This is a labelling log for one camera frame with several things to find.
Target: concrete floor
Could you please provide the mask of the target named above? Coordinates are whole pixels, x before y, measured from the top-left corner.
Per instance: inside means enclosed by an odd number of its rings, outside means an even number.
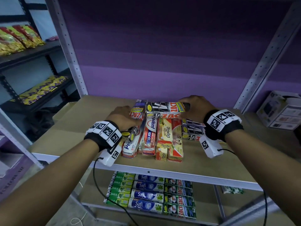
[[[20,181],[15,186],[15,189],[20,186],[23,182],[29,179],[32,175],[37,173],[40,170],[35,164],[32,165],[26,174],[20,179]],[[88,175],[91,172],[89,168],[84,176],[81,179],[82,185],[84,185]],[[75,188],[77,194],[80,193],[82,187],[80,184]],[[71,225],[70,221],[72,218],[82,218],[85,215],[85,210],[81,208],[72,198],[68,198],[67,201],[62,205],[58,212],[52,217],[52,219],[47,223],[46,226],[69,226]],[[86,215],[82,220],[83,226],[120,226],[121,224],[112,224],[102,220],[95,221],[90,215]]]

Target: purple wall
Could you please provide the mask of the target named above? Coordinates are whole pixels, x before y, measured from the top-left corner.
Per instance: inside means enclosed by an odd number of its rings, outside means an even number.
[[[233,107],[290,3],[59,0],[90,95]]]
[[[249,110],[256,111],[272,90],[301,94],[301,31],[284,53]]]

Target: hand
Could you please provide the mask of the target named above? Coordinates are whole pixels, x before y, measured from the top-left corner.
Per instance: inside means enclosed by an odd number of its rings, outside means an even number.
[[[141,125],[141,121],[131,118],[130,111],[130,106],[116,107],[106,120],[117,124],[120,131],[126,131],[130,127]]]
[[[204,118],[206,114],[216,109],[206,98],[202,96],[191,95],[186,98],[182,98],[179,102],[190,103],[190,110],[182,113],[178,116],[179,119],[188,118],[195,122],[204,123]]]

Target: yellow oval label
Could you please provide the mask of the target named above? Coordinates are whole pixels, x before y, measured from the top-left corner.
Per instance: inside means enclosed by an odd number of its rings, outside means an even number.
[[[121,133],[123,136],[125,136],[125,137],[127,137],[127,136],[129,136],[130,135],[130,133],[129,132],[123,132],[123,133]]]

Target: black cable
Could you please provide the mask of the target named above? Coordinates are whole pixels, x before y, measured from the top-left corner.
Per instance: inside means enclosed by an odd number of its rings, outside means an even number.
[[[96,188],[97,188],[98,191],[100,192],[100,194],[101,194],[105,199],[107,199],[108,201],[111,201],[109,198],[107,198],[107,197],[101,192],[100,188],[99,188],[98,185],[97,185],[96,179],[95,179],[95,165],[96,165],[96,162],[97,162],[98,159],[100,159],[100,158],[97,158],[97,159],[95,160],[94,166],[93,166],[93,179],[94,179],[94,183],[95,183]],[[136,226],[139,226],[139,225],[136,223],[136,221],[134,221],[134,219],[131,217],[131,215],[128,213],[128,211],[126,211],[125,207],[123,207],[123,206],[117,204],[117,203],[114,202],[114,201],[111,201],[111,202],[114,203],[115,205],[119,206],[120,208],[122,208],[122,209],[126,212],[126,214],[130,217],[130,219],[134,222],[134,224],[135,224]]]
[[[221,151],[221,150],[224,150],[224,151],[227,151],[227,152],[231,152],[232,154],[236,155],[234,152],[228,150],[228,149],[217,149],[217,151]],[[266,199],[266,193],[263,191],[263,195],[264,195],[264,200],[265,200],[265,216],[264,216],[264,221],[263,221],[263,226],[266,225],[266,220],[268,218],[268,201]]]

